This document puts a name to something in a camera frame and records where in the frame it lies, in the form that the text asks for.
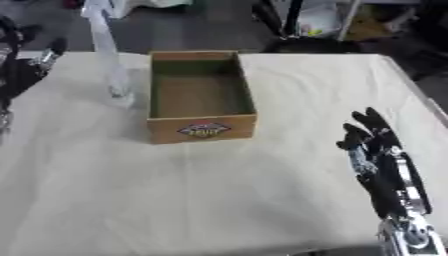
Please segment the cardboard box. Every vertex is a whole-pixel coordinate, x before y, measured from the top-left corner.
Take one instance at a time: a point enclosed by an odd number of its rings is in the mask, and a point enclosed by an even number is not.
[[[154,144],[252,137],[257,113],[236,52],[153,52]]]

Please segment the white tablecloth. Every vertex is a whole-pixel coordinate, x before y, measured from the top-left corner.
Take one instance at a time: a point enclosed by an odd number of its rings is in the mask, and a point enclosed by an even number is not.
[[[243,55],[252,139],[150,145],[148,57],[123,54],[139,104],[114,106],[92,53],[14,102],[0,147],[0,255],[263,255],[372,244],[379,223],[335,141],[378,109],[448,235],[448,131],[377,55]]]

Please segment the gray floor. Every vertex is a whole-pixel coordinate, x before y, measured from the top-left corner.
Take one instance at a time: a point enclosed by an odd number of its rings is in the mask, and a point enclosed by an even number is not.
[[[120,51],[147,53],[150,50],[235,49],[257,52],[270,40],[270,34],[250,15],[251,0],[196,0],[185,12],[138,8],[124,19],[111,21]],[[28,50],[42,50],[50,40],[66,36],[71,51],[91,51],[90,30],[79,10],[61,8],[61,0],[0,0],[0,14],[22,25],[39,23],[45,31]],[[381,46],[385,53],[403,52],[398,41]],[[397,56],[406,69],[409,63]],[[448,112],[448,78],[433,76],[419,83],[422,90]],[[337,255],[379,255],[378,249],[358,248],[331,252]]]

